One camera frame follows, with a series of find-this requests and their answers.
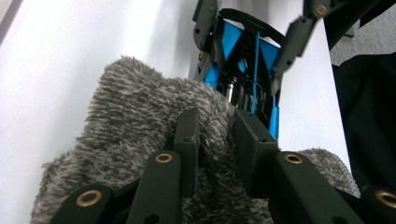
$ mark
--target screw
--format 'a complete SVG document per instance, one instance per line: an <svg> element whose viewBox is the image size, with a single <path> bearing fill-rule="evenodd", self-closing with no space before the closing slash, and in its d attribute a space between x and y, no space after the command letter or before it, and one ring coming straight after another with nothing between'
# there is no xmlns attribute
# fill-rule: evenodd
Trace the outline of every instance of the screw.
<svg viewBox="0 0 396 224"><path fill-rule="evenodd" d="M317 13L320 16L324 16L324 14L326 14L326 12L327 12L327 8L325 6L323 6L322 4L317 6Z"/></svg>
<svg viewBox="0 0 396 224"><path fill-rule="evenodd" d="M199 60L201 61L205 56L205 53L203 51L199 51Z"/></svg>

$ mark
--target plush fabric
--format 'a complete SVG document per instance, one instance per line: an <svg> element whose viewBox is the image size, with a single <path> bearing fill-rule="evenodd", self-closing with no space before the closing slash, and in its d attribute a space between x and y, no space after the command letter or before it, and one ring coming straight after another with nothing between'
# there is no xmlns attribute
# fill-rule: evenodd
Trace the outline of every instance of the plush fabric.
<svg viewBox="0 0 396 224"><path fill-rule="evenodd" d="M236 177L234 108L218 92L187 79L164 78L123 57L105 69L76 147L44 165L32 223L49 223L67 196L84 185L114 190L142 175L148 156L174 134L177 117L197 108L203 154L200 185L183 201L184 223L271 223L267 201L247 197ZM359 196L345 165L325 150L303 152L334 186Z"/></svg>

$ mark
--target white backdrop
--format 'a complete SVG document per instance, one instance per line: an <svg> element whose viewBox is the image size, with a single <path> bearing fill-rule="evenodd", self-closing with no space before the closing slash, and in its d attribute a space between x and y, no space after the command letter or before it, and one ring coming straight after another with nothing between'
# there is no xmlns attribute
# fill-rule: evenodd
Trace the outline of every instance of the white backdrop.
<svg viewBox="0 0 396 224"><path fill-rule="evenodd" d="M196 2L22 2L0 47L0 223L28 222L41 164L73 148L107 64L130 55L166 77L188 76ZM270 3L223 1L285 33L302 0ZM348 163L322 23L282 90L279 145L327 148Z"/></svg>

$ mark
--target gray fuzzy fabric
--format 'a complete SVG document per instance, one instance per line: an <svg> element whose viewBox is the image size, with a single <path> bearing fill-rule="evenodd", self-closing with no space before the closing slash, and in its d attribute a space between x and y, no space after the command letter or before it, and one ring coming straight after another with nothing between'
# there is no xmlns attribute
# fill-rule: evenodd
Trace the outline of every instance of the gray fuzzy fabric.
<svg viewBox="0 0 396 224"><path fill-rule="evenodd" d="M199 187L183 201L184 223L271 223L265 200L249 199L236 178L231 129L233 106L212 89L187 79L163 78L123 57L105 69L92 98L88 124L76 147L44 165L32 223L49 223L74 190L103 183L114 190L142 175L148 156L162 150L177 117L197 108L203 146ZM339 189L359 196L345 165L325 150L307 156Z"/></svg>

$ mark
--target black fabric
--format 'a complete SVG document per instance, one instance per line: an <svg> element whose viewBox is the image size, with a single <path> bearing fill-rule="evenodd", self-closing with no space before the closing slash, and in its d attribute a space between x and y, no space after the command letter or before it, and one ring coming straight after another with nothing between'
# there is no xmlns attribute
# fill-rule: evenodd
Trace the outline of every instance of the black fabric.
<svg viewBox="0 0 396 224"><path fill-rule="evenodd" d="M360 189L396 189L396 53L334 67L352 174Z"/></svg>
<svg viewBox="0 0 396 224"><path fill-rule="evenodd" d="M375 19L395 4L395 0L381 0L361 17L360 27Z"/></svg>

